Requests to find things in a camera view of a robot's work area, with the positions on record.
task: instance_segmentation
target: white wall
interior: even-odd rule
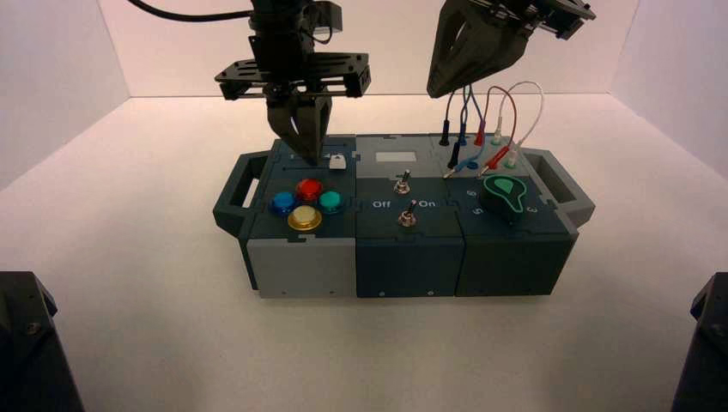
[[[725,0],[641,0],[612,93],[728,178],[726,19]]]
[[[95,0],[2,0],[0,79],[0,189],[128,97]]]
[[[123,0],[99,0],[132,96],[218,95],[217,72],[251,58],[246,20],[181,23]],[[321,51],[369,52],[370,94],[425,94],[443,0],[337,0],[343,32]],[[250,8],[240,0],[152,0],[161,9],[204,14]],[[530,78],[550,92],[606,93],[638,0],[592,0],[598,18],[571,40],[539,31],[526,56],[488,84]]]

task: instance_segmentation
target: handle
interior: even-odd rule
[[[243,208],[243,202],[253,179],[260,179],[263,174],[269,154],[270,151],[242,154],[212,210],[217,226],[236,238],[246,225],[252,224],[252,211]]]
[[[564,166],[548,150],[521,149],[534,172],[551,192],[571,222],[576,226],[587,223],[594,212],[594,202],[581,190]]]

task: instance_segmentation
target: metal toggle switch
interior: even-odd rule
[[[402,212],[399,215],[399,224],[404,227],[413,227],[417,224],[417,218],[415,217],[415,206],[417,206],[417,201],[413,200],[412,202],[409,202],[409,206],[407,207],[407,210]]]
[[[408,180],[410,180],[409,169],[404,171],[404,176],[402,176],[402,178],[394,185],[394,192],[398,195],[406,195],[407,193],[410,193],[410,184],[408,183]]]

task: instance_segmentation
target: screw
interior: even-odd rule
[[[38,332],[40,332],[40,324],[38,322],[32,322],[25,327],[25,334],[28,336],[33,336]]]

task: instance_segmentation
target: red button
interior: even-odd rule
[[[304,202],[315,202],[324,191],[324,185],[316,179],[303,179],[296,185],[296,196]]]

